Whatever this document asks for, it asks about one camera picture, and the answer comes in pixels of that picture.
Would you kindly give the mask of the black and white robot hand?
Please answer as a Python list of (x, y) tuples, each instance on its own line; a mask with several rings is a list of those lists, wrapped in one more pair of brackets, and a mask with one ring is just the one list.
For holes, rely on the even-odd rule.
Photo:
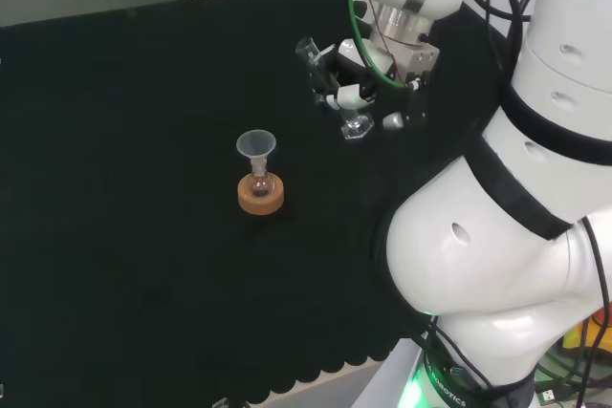
[(310, 82), (315, 103), (339, 113), (341, 132), (345, 139), (365, 137), (375, 126), (369, 107), (377, 96), (387, 96), (391, 112), (382, 118), (386, 130), (401, 130), (408, 125), (426, 121), (426, 96), (439, 50), (427, 43), (406, 45), (391, 43), (400, 54), (394, 64), (377, 43), (364, 41), (379, 70), (389, 79), (403, 83), (400, 89), (390, 88), (374, 77), (361, 61), (352, 39), (345, 39), (324, 50), (313, 49), (307, 54)]

